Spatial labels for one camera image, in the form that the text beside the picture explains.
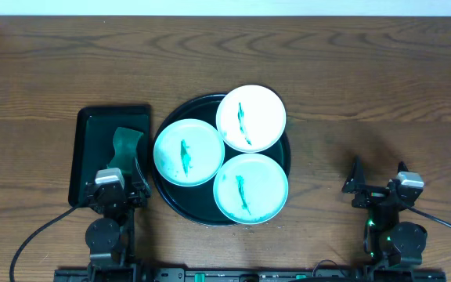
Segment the green sponge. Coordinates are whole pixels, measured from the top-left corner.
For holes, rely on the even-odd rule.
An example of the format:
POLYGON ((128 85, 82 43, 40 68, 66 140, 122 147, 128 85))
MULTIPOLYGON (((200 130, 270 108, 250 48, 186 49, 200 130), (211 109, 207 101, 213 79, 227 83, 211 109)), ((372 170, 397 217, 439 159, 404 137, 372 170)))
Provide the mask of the green sponge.
POLYGON ((113 137, 114 156, 107 167, 119 168, 123 175, 131 175, 132 162, 137 157, 137 146, 143 136, 143 132, 118 127, 113 137))

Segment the mint plate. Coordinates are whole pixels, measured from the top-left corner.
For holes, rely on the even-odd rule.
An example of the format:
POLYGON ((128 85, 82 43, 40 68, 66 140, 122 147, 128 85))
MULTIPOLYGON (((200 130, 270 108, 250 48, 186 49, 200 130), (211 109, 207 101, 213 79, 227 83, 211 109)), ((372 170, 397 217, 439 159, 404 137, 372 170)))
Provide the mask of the mint plate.
POLYGON ((225 144, 206 121, 182 119, 157 137, 153 160, 164 179, 177 186, 198 186, 212 179, 225 159, 225 144))
POLYGON ((240 154, 218 171, 213 196, 228 219, 246 225, 266 222, 287 201, 287 175, 272 158, 262 154, 240 154))

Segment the mint plate bottom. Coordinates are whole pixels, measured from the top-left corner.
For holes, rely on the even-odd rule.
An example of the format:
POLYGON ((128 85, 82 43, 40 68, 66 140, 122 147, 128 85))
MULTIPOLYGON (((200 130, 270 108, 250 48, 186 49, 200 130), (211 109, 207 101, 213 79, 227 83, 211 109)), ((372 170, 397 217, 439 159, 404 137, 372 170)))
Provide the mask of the mint plate bottom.
POLYGON ((213 196, 228 219, 246 225, 266 222, 287 201, 287 175, 272 158, 262 154, 240 154, 218 171, 213 196))

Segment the white plate top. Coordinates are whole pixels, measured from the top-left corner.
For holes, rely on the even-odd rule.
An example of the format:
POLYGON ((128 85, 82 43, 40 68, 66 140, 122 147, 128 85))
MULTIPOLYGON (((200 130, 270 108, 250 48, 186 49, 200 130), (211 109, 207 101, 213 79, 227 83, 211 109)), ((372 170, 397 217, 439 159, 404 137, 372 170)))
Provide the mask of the white plate top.
POLYGON ((230 91, 218 105, 215 116, 223 141, 243 153, 257 153, 273 146, 286 122, 281 99, 260 85, 243 85, 230 91))

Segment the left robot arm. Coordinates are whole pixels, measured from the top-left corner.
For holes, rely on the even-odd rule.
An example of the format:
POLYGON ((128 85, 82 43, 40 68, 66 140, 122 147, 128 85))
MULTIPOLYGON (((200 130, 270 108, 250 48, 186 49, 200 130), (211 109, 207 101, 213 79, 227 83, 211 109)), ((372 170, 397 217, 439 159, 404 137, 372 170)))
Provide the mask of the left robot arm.
POLYGON ((152 280, 153 271, 135 256, 135 210, 146 207, 150 196, 137 157, 127 176, 119 168, 108 168, 98 171, 86 186, 86 205, 102 216, 85 232, 90 281, 152 280))

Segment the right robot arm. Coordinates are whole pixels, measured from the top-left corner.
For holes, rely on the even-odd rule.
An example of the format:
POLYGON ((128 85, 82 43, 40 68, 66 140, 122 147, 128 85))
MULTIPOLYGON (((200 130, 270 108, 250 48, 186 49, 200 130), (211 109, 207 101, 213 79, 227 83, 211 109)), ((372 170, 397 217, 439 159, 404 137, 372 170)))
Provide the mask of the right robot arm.
POLYGON ((409 171, 401 161, 397 175, 386 186, 369 185, 362 162, 356 157, 342 191, 354 196, 352 207, 368 211, 363 250, 372 257, 372 263, 364 267, 364 278, 377 281, 375 276, 379 275, 395 280, 399 275, 393 275, 393 271, 411 271, 422 263, 427 230, 399 219, 399 213, 413 207, 424 191, 424 181, 419 174, 409 171))

